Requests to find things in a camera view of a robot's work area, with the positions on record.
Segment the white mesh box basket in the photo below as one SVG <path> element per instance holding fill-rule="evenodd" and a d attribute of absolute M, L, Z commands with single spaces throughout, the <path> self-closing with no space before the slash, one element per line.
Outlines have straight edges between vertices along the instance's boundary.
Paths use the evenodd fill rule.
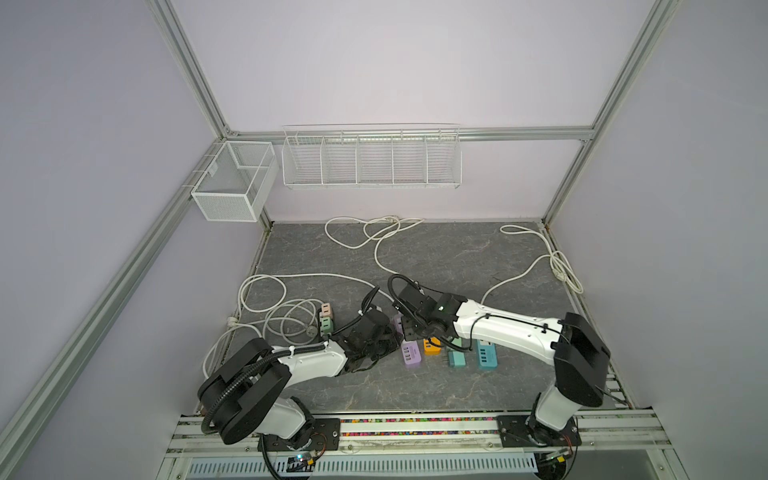
<path fill-rule="evenodd" d="M 192 190 L 211 222 L 258 222 L 279 172 L 270 142 L 225 141 Z"/>

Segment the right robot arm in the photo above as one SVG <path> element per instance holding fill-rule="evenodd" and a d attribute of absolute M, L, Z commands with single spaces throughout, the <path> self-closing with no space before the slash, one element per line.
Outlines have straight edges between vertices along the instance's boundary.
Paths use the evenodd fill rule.
<path fill-rule="evenodd" d="M 414 280 L 392 274 L 387 290 L 409 340 L 425 339 L 463 351 L 482 341 L 529 355 L 554 368 L 527 421 L 533 432 L 560 433 L 582 408 L 603 404 L 611 352 L 581 315 L 531 317 L 442 292 L 435 299 Z"/>

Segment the orange power strip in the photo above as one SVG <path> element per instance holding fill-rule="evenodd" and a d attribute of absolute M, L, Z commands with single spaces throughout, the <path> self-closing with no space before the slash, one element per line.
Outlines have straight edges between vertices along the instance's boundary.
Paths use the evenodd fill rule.
<path fill-rule="evenodd" d="M 427 338 L 423 340 L 423 349 L 426 356 L 436 356 L 442 351 L 442 345 L 437 338 Z"/>

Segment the purple power strip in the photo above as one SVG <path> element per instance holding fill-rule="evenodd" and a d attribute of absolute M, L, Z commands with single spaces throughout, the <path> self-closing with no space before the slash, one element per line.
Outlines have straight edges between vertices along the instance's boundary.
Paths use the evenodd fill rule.
<path fill-rule="evenodd" d="M 422 356 L 416 341 L 406 340 L 402 325 L 402 315 L 396 314 L 391 323 L 393 324 L 400 339 L 400 351 L 406 368 L 417 368 L 422 363 Z"/>

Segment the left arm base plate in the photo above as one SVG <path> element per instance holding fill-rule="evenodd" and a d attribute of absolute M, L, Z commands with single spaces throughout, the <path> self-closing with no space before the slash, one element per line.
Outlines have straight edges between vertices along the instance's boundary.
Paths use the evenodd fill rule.
<path fill-rule="evenodd" d="M 288 451 L 336 451 L 341 440 L 341 419 L 338 417 L 315 418 L 302 426 L 288 439 L 277 435 L 266 435 L 259 441 L 258 450 L 267 452 Z"/>

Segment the teal power strip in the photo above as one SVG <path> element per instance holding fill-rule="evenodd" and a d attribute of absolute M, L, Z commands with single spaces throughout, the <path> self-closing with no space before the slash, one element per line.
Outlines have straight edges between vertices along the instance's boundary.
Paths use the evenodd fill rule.
<path fill-rule="evenodd" d="M 476 348 L 480 370 L 494 370 L 498 367 L 497 352 L 494 344 L 477 340 Z"/>

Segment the aluminium front rail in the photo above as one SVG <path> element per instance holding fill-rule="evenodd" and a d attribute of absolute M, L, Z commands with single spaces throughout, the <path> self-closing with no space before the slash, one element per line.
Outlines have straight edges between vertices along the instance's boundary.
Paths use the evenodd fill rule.
<path fill-rule="evenodd" d="M 581 444 L 559 438 L 552 446 L 525 445 L 527 433 L 516 436 L 510 412 L 470 413 L 352 413 L 317 414 L 325 429 L 317 442 L 328 440 L 330 452 L 340 454 L 461 453 L 553 451 L 568 446 L 590 450 L 670 449 L 672 442 L 651 410 L 587 410 L 567 428 Z"/>

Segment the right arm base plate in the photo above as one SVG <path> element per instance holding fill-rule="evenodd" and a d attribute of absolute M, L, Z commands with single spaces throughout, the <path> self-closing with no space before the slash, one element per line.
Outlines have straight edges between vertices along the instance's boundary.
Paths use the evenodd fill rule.
<path fill-rule="evenodd" d="M 576 418 L 571 417 L 561 430 L 544 426 L 528 414 L 499 415 L 496 418 L 504 448 L 577 447 L 582 445 Z"/>

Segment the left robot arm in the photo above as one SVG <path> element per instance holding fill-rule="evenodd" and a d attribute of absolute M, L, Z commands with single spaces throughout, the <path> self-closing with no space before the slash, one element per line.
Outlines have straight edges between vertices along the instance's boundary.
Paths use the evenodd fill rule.
<path fill-rule="evenodd" d="M 262 338 L 247 341 L 199 388 L 201 432 L 226 445 L 253 433 L 274 436 L 290 449 L 308 445 L 321 427 L 300 399 L 283 392 L 309 380 L 364 372 L 400 348 L 402 335 L 374 304 L 379 293 L 372 288 L 352 321 L 316 343 L 277 348 Z"/>

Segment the teal plug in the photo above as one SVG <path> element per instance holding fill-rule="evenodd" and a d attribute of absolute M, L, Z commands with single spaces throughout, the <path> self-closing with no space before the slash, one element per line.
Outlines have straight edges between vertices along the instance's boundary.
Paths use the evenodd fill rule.
<path fill-rule="evenodd" d="M 467 366 L 466 356 L 461 351 L 449 350 L 447 353 L 448 365 L 450 368 L 458 369 Z"/>

